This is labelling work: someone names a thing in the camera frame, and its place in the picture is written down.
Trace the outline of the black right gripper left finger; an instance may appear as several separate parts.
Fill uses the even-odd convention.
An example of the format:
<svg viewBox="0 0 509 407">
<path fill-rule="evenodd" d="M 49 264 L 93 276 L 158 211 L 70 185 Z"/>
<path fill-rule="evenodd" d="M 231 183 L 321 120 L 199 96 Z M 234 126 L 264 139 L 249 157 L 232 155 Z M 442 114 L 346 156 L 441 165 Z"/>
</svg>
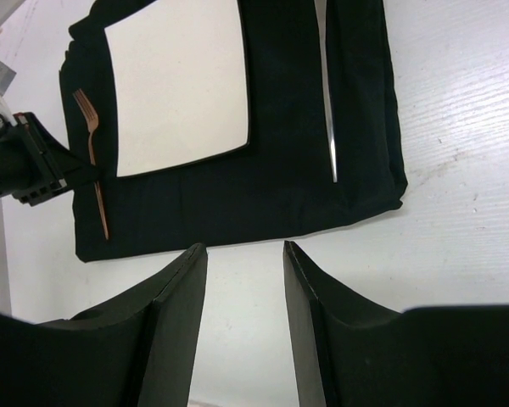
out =
<svg viewBox="0 0 509 407">
<path fill-rule="evenodd" d="M 0 314 L 0 406 L 184 406 L 207 277 L 195 244 L 68 320 Z"/>
</svg>

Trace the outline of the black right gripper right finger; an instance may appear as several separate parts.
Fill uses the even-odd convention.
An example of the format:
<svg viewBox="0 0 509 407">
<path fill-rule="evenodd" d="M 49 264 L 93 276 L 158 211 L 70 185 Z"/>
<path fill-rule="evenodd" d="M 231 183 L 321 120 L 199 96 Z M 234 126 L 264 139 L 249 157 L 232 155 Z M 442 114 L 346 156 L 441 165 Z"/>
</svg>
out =
<svg viewBox="0 0 509 407">
<path fill-rule="evenodd" d="M 303 406 L 509 406 L 509 305 L 399 313 L 285 242 L 294 371 Z"/>
</svg>

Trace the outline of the copper fork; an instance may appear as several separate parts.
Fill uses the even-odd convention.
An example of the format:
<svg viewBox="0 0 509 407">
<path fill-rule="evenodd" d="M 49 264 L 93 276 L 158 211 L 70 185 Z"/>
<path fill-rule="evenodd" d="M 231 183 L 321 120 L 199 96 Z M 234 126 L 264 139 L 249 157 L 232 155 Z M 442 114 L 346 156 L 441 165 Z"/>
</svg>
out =
<svg viewBox="0 0 509 407">
<path fill-rule="evenodd" d="M 73 98 L 75 99 L 83 117 L 87 123 L 87 131 L 88 131 L 88 139 L 87 139 L 87 148 L 89 153 L 90 163 L 92 165 L 96 165 L 96 156 L 94 152 L 93 146 L 93 138 L 96 133 L 96 130 L 99 128 L 99 117 L 96 109 L 90 102 L 87 95 L 84 93 L 82 89 L 77 89 L 73 92 Z M 100 220 L 103 228 L 103 235 L 106 241 L 109 240 L 109 226 L 107 221 L 107 216 L 105 213 L 105 207 L 103 202 L 103 193 L 102 188 L 100 186 L 99 181 L 94 182 L 94 189 L 97 199 L 98 212 L 100 215 Z"/>
</svg>

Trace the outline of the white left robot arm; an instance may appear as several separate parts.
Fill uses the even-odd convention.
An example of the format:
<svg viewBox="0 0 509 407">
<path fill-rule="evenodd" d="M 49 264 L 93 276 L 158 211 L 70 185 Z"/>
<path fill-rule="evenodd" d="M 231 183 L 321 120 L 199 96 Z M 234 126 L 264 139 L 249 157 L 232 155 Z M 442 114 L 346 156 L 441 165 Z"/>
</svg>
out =
<svg viewBox="0 0 509 407">
<path fill-rule="evenodd" d="M 32 112 L 11 112 L 3 95 L 15 76 L 0 61 L 0 198 L 35 206 L 96 181 L 97 167 L 60 144 Z"/>
</svg>

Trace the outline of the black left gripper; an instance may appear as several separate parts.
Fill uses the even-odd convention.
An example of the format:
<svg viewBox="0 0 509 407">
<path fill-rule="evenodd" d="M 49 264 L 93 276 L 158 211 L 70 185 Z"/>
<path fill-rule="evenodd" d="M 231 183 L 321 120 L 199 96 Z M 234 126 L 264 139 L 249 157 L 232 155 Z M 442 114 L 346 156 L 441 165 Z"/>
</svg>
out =
<svg viewBox="0 0 509 407">
<path fill-rule="evenodd" d="M 32 113 L 0 114 L 0 198 L 35 206 L 100 178 L 100 169 L 58 142 Z"/>
</svg>

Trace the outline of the black cloth placemat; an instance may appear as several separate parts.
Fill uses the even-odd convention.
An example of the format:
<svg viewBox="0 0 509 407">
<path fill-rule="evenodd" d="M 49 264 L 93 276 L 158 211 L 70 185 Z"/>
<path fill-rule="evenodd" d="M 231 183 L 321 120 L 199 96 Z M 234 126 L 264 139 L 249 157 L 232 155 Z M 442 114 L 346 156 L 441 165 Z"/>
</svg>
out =
<svg viewBox="0 0 509 407">
<path fill-rule="evenodd" d="M 73 98 L 98 112 L 97 165 L 110 223 L 103 235 L 91 186 L 73 197 L 83 262 L 296 237 L 396 210 L 407 187 L 383 3 L 327 3 L 327 64 L 338 182 L 333 183 L 312 1 L 239 3 L 246 48 L 249 144 L 149 175 L 118 178 L 115 86 L 105 29 L 145 7 L 96 1 L 70 29 L 59 72 L 70 149 L 87 159 Z"/>
</svg>

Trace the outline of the silver knife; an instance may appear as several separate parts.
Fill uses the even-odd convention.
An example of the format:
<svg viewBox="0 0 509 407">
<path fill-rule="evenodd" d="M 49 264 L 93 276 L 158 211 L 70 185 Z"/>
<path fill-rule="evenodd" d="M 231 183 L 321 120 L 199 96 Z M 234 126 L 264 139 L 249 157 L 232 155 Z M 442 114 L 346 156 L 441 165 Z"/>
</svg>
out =
<svg viewBox="0 0 509 407">
<path fill-rule="evenodd" d="M 331 174 L 333 183 L 338 182 L 338 166 L 336 143 L 333 125 L 332 98 L 329 88 L 328 64 L 327 64 L 327 0 L 314 0 L 316 20 L 319 36 L 319 48 L 322 67 L 322 94 L 327 131 L 327 144 L 330 156 Z"/>
</svg>

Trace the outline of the white square plate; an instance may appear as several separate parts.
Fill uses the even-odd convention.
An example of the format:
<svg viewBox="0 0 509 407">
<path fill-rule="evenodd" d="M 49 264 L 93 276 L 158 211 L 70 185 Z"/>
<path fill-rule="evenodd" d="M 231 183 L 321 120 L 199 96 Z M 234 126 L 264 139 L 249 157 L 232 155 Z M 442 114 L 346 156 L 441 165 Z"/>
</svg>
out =
<svg viewBox="0 0 509 407">
<path fill-rule="evenodd" d="M 155 1 L 105 30 L 115 80 L 118 177 L 199 162 L 249 142 L 235 1 Z"/>
</svg>

